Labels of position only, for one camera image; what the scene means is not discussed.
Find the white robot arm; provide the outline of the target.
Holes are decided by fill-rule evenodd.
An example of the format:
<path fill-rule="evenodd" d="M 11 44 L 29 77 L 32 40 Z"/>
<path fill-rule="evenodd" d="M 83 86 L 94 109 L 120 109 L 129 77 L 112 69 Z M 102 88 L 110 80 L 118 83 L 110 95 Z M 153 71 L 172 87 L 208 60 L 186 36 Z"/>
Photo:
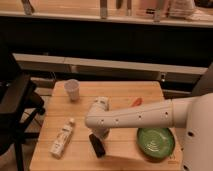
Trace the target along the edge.
<path fill-rule="evenodd" d="M 184 128 L 182 171 L 213 171 L 213 93 L 176 98 L 136 107 L 109 110 L 109 100 L 98 97 L 85 125 L 100 138 L 110 128 Z"/>

